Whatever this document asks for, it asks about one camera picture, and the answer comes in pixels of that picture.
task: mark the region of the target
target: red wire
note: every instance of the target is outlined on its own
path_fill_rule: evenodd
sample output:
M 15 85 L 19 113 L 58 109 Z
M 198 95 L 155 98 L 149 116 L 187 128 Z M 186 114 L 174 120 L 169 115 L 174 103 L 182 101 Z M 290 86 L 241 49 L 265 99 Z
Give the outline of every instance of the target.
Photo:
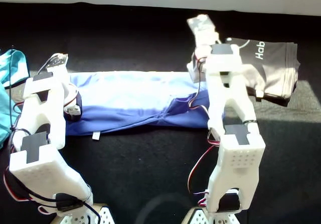
M 191 177 L 192 177 L 194 171 L 196 170 L 196 167 L 198 166 L 198 164 L 200 163 L 200 161 L 203 159 L 203 157 L 206 156 L 206 154 L 209 153 L 210 150 L 211 150 L 212 148 L 214 148 L 214 147 L 215 147 L 215 145 L 212 145 L 211 147 L 209 147 L 209 148 L 207 149 L 207 151 L 205 151 L 204 154 L 199 158 L 199 160 L 196 162 L 196 164 L 194 165 L 194 167 L 193 167 L 192 170 L 190 171 L 189 177 L 188 177 L 188 179 L 187 179 L 187 189 L 188 189 L 189 193 L 191 193 L 191 189 L 190 189 Z
M 4 171 L 4 175 L 3 175 L 3 178 L 4 178 L 4 184 L 5 184 L 5 187 L 8 191 L 8 193 L 10 194 L 10 196 L 15 200 L 15 201 L 29 201 L 29 200 L 32 200 L 31 198 L 19 198 L 16 196 L 16 194 L 11 190 L 11 188 L 9 187 L 9 185 L 7 184 L 7 180 L 6 180 L 6 176 L 5 176 L 5 173 L 6 171 L 8 170 L 9 167 L 6 168 L 6 170 Z

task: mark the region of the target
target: perforated plastic part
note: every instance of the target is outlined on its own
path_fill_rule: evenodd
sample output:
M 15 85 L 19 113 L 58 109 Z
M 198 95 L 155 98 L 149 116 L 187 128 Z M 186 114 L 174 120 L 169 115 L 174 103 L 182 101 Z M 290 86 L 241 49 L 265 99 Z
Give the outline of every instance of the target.
M 191 217 L 189 224 L 209 224 L 202 209 L 197 209 Z
M 109 211 L 109 208 L 103 207 L 100 212 L 100 224 L 115 224 L 114 219 L 111 216 L 111 213 Z M 91 222 L 89 223 L 87 215 L 81 215 L 81 216 L 65 216 L 60 224 L 97 224 L 98 218 L 95 218 L 95 221 L 93 222 L 91 218 Z
M 111 213 L 109 211 L 109 208 L 103 207 L 100 212 L 100 224 L 115 224 L 114 219 L 111 216 Z

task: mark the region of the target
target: white label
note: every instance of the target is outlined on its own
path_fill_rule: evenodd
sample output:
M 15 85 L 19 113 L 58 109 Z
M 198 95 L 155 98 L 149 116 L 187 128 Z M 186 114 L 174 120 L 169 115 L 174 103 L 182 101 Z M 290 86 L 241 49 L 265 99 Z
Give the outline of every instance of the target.
M 100 131 L 95 131 L 92 133 L 93 140 L 99 140 L 99 137 L 100 137 Z

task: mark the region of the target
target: folded garment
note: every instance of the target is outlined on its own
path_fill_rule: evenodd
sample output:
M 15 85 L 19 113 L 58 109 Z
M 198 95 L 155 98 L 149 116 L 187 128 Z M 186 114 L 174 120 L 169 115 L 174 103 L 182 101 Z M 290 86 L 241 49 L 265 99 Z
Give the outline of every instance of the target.
M 287 106 L 295 90 L 298 68 L 297 44 L 229 38 L 241 46 L 243 75 L 249 95 Z
M 0 55 L 0 81 L 4 87 L 9 87 L 9 62 L 11 60 L 11 85 L 17 84 L 29 75 L 25 55 L 18 50 L 8 50 Z
M 82 96 L 83 114 L 67 123 L 68 135 L 91 135 L 140 125 L 206 128 L 208 117 L 202 108 L 190 110 L 195 96 L 187 72 L 114 71 L 71 73 L 71 82 Z M 205 83 L 201 83 L 195 105 L 209 106 Z

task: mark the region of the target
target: clothing tag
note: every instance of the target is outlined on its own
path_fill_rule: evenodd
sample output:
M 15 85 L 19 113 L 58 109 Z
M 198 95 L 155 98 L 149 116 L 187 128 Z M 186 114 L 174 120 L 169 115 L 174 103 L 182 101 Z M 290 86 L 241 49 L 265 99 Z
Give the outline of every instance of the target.
M 257 98 L 263 98 L 264 97 L 264 92 L 261 90 L 255 90 L 255 95 Z
M 93 140 L 99 140 L 99 137 L 100 137 L 100 131 L 95 131 L 92 133 Z

